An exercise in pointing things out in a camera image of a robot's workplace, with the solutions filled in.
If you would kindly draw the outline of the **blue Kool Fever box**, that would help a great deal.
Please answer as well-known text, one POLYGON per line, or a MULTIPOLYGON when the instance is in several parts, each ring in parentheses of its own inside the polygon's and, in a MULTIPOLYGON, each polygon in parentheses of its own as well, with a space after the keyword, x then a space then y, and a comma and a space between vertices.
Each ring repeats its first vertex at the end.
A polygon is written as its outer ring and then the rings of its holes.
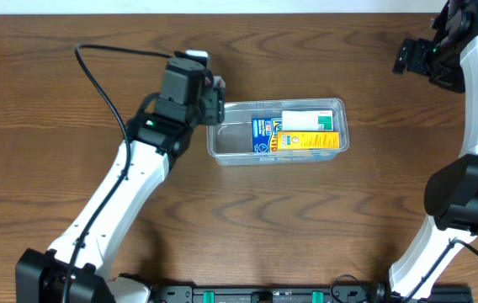
POLYGON ((281 118, 252 119, 252 151, 256 153, 276 152, 278 132, 281 130, 281 118))

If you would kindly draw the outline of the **white Panadol box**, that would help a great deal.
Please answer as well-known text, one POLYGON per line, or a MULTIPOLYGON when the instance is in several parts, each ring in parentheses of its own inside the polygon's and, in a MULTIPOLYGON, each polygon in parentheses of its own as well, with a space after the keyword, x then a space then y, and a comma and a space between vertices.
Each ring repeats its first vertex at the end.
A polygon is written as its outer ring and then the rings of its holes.
POLYGON ((282 129, 287 131, 333 131, 332 111, 283 111, 282 129))

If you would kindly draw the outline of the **yellow medicine box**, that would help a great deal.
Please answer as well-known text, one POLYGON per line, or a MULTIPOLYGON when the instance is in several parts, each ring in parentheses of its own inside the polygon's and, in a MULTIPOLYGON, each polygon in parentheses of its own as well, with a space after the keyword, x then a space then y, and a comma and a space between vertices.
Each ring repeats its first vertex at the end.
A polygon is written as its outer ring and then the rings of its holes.
POLYGON ((277 135, 278 151, 309 149, 338 149, 340 135, 337 132, 283 131, 277 135))

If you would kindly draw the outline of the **red medicine box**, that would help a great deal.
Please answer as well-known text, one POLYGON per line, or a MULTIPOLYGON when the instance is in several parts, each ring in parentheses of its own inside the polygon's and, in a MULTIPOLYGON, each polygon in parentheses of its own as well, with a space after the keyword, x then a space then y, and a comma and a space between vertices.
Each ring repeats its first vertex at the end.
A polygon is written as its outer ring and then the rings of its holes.
POLYGON ((226 82, 221 76, 214 76, 213 77, 213 87, 214 88, 225 88, 226 82))

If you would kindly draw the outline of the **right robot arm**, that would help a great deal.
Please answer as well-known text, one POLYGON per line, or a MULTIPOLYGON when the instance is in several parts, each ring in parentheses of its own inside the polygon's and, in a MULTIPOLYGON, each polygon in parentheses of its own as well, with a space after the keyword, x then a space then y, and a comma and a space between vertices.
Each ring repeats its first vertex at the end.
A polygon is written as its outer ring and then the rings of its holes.
POLYGON ((450 0, 431 24, 432 40, 406 39, 393 66, 465 95, 465 133, 459 157, 434 173, 424 192, 427 213, 411 245, 389 269, 371 302, 471 302, 467 287, 435 282, 457 253, 478 237, 478 0, 450 0))

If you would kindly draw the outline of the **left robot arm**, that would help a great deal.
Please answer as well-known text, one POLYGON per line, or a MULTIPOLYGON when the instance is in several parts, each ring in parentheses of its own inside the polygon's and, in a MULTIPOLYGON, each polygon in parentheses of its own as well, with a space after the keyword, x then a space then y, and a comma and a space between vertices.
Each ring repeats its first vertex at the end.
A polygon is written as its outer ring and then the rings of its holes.
POLYGON ((110 279, 127 231, 151 193, 189 148, 194 128, 224 119, 226 84, 202 50, 167 61, 160 93, 126 125, 114 164, 80 215, 46 252, 28 249, 15 267, 18 302, 149 302, 136 276, 110 279))

